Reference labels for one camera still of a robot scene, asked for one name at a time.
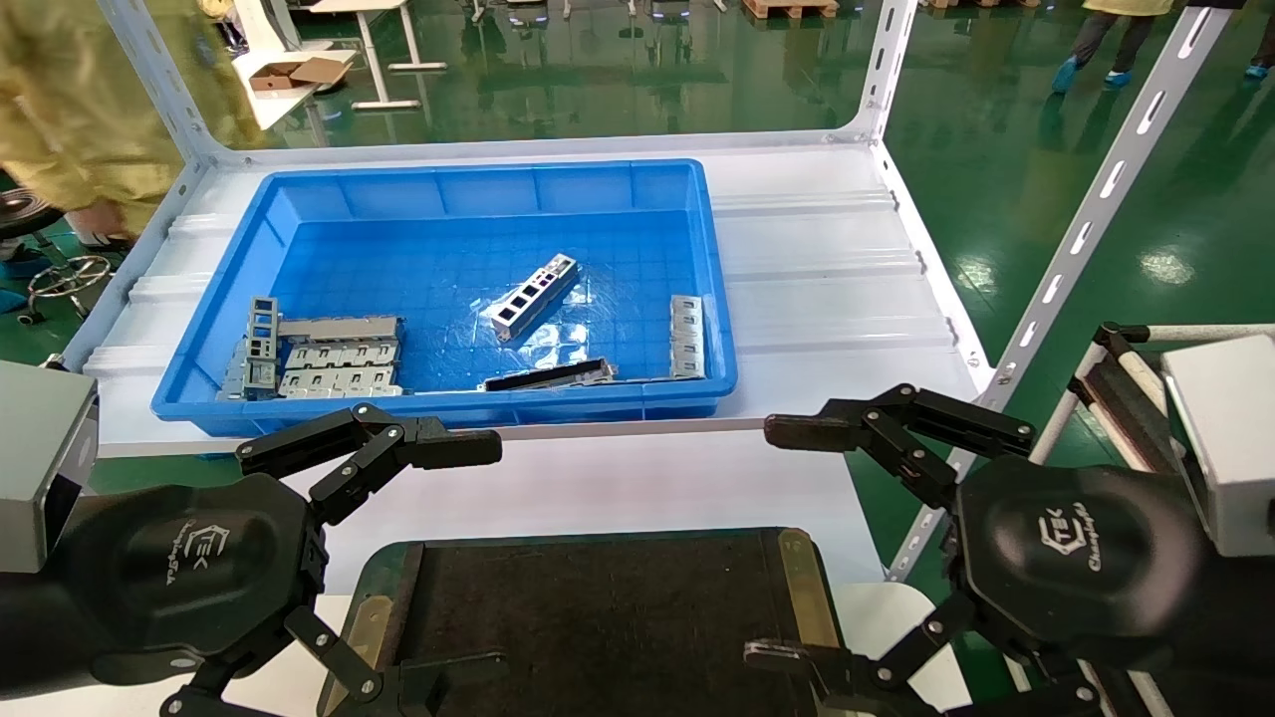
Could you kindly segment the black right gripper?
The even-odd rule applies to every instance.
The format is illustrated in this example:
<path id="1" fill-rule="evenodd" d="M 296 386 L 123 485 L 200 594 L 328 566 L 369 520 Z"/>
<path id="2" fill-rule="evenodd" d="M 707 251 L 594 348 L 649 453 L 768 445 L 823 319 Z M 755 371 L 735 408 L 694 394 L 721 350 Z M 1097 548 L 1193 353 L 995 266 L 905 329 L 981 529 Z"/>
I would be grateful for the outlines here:
<path id="1" fill-rule="evenodd" d="M 910 677 L 974 626 L 1017 658 L 1272 681 L 1272 559 L 1224 558 L 1182 480 L 1117 466 L 998 458 L 965 478 L 921 440 L 974 455 L 1028 457 L 1034 426 L 901 384 L 770 415 L 785 450 L 864 452 L 932 509 L 956 498 L 956 586 L 880 660 L 799 640 L 747 640 L 745 663 L 810 681 L 822 706 L 871 716 L 1096 716 L 1085 679 L 938 711 Z"/>

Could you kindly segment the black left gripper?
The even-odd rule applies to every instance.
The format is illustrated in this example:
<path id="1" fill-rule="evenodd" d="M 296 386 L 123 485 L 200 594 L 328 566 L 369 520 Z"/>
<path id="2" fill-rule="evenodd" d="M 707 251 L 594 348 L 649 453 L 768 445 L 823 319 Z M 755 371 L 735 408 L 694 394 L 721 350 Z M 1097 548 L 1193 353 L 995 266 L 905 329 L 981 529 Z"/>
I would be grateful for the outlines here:
<path id="1" fill-rule="evenodd" d="M 408 467 L 502 455 L 493 430 L 456 432 L 360 403 L 244 443 L 236 457 L 252 476 L 236 484 L 83 498 L 41 572 L 3 575 L 3 695 L 145 685 L 201 666 L 159 716 L 266 716 L 222 693 L 292 637 L 346 686 L 333 716 L 436 716 L 455 686 L 507 674 L 507 657 L 370 669 L 310 609 L 328 561 L 323 526 L 339 526 Z M 309 503 L 274 480 L 329 461 L 339 464 Z"/>

